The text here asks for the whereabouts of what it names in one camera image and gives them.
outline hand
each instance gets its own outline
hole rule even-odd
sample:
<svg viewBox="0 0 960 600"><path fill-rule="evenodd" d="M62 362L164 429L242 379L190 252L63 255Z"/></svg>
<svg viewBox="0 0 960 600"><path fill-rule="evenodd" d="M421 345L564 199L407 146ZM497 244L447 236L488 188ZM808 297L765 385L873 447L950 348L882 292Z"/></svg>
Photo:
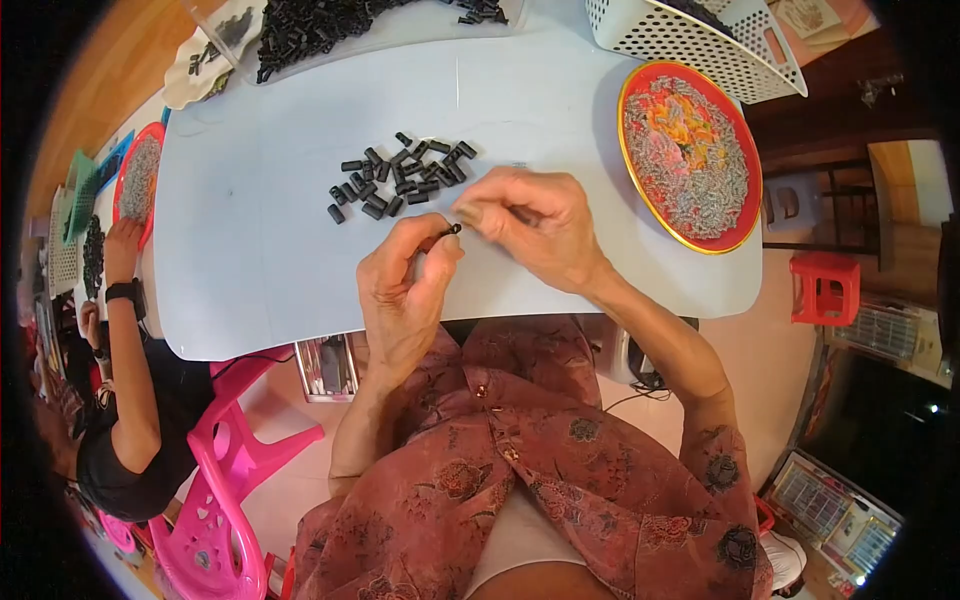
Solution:
<svg viewBox="0 0 960 600"><path fill-rule="evenodd" d="M433 344L444 294L464 257L456 235L438 213L400 219L390 235L357 266L360 307L367 327L370 364L365 381L386 395L414 371ZM414 260L426 252L420 280Z"/></svg>
<svg viewBox="0 0 960 600"><path fill-rule="evenodd" d="M583 295L612 270L593 233L587 194L567 173L496 167L467 188L453 211L558 290Z"/></svg>
<svg viewBox="0 0 960 600"><path fill-rule="evenodd" d="M131 218L113 224L104 240L104 270L107 288L114 283L130 283L136 271L137 245L143 226Z"/></svg>
<svg viewBox="0 0 960 600"><path fill-rule="evenodd" d="M84 333L90 347L100 349L100 311L97 305L90 300L80 307L80 331Z"/></svg>

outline red floral shirt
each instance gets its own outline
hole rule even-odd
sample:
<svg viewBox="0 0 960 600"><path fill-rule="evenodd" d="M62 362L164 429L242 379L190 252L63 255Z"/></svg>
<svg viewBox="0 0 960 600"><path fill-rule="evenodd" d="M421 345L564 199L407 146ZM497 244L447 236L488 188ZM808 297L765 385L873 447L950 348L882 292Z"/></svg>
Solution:
<svg viewBox="0 0 960 600"><path fill-rule="evenodd" d="M623 598L769 598L740 434L684 432L681 459L599 410L569 317L441 332L392 401L403 445L300 522L295 598L461 598L513 485Z"/></svg>

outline white plastic basket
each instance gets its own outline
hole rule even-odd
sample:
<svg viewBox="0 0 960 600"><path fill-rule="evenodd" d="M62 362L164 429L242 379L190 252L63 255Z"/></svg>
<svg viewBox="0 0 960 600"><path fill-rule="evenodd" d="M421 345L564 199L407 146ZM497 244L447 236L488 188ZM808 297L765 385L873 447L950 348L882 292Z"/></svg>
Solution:
<svg viewBox="0 0 960 600"><path fill-rule="evenodd" d="M697 0L740 40L657 0L587 0L593 37L602 48L644 60L676 60L711 78L745 104L806 97L804 75L763 0ZM777 63L764 32L777 38Z"/></svg>
<svg viewBox="0 0 960 600"><path fill-rule="evenodd" d="M54 203L50 209L50 237L47 238L47 284L50 290L50 300L64 292L69 292L80 281L80 257L77 254L78 240L82 235L73 239L69 244L63 243L63 234L66 231L64 220L73 206L72 199L62 186L57 186L54 194Z"/></svg>

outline black wristwatch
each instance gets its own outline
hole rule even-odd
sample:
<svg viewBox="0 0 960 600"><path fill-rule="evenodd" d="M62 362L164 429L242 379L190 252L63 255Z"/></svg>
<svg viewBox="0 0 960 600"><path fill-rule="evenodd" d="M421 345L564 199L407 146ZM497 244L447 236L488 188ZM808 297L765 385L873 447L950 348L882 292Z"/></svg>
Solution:
<svg viewBox="0 0 960 600"><path fill-rule="evenodd" d="M107 288L107 304L118 298L126 298L133 302L133 314L138 321L142 321L147 316L147 309L143 302L143 285L136 277L130 283L114 283Z"/></svg>

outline red plate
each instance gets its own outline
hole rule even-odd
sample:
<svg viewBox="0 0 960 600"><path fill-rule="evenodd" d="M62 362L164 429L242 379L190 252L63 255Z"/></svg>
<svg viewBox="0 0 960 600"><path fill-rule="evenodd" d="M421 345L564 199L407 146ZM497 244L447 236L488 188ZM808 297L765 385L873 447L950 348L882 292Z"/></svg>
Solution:
<svg viewBox="0 0 960 600"><path fill-rule="evenodd" d="M636 92L649 93L650 84L658 77L664 75L684 80L690 84L691 87L703 94L708 102L716 106L724 114L724 116L727 117L733 126L733 132L736 135L736 140L740 145L740 150L743 152L743 156L746 161L748 173L747 197L743 201L743 207L741 208L740 215L737 218L736 226L727 229L720 235L719 238L716 239L703 240L688 237L687 235L670 227L667 222L666 215L663 214L658 207L659 203L653 202L656 199L649 198L647 192L644 191L642 177L634 170L634 164L630 160L630 151L627 148L627 140L625 135L626 128L631 126L629 123L625 123L624 118L624 105L626 103L626 99ZM704 120L708 121L708 117L705 113L701 114L701 116L704 117ZM733 104L731 99L727 97L727 94L725 94L723 90L717 87L714 82L700 74L698 71L680 64L679 62L673 62L671 60L655 60L652 62L646 62L636 68L634 72L627 77L627 81L624 82L623 88L620 90L620 101L617 105L617 122L620 136L620 149L623 151L623 159L627 163L627 169L630 171L630 176L634 179L634 185L636 186L637 191L640 192L640 196L643 198L643 201L646 202L651 212L654 213L654 216L657 217L657 220L660 221L660 224L663 225L663 227L669 231L671 235L680 240L680 242L685 246L697 252L703 252L704 254L722 254L724 252L730 252L747 240L747 237L749 237L750 233L754 230L756 220L760 216L760 196L763 191L760 158L756 153L754 138L750 135L750 130L747 128L747 122L744 120L743 115L740 114L740 111L737 110L736 106ZM665 156L651 156L650 158L653 160L666 159Z"/></svg>
<svg viewBox="0 0 960 600"><path fill-rule="evenodd" d="M143 143L143 140L148 137L156 138L156 141L160 142L160 151L163 152L163 135L166 134L167 130L163 127L163 124L156 121L151 123L147 127L140 130L140 133L133 139L133 143L130 145L130 149L127 150L127 155L124 156L123 163L120 164L120 172L117 175L117 186L113 190L113 223L116 223L120 220L120 196L123 194L123 183L127 175L127 163L130 162L131 156L136 152L136 149ZM156 195L156 173L153 173L150 181L150 193L152 196ZM147 215L147 222L143 224L143 235L140 236L140 243L137 245L138 250L143 250L143 247L147 244L147 240L150 239L151 234L154 232L154 208L156 204L153 204L150 208L150 214Z"/></svg>

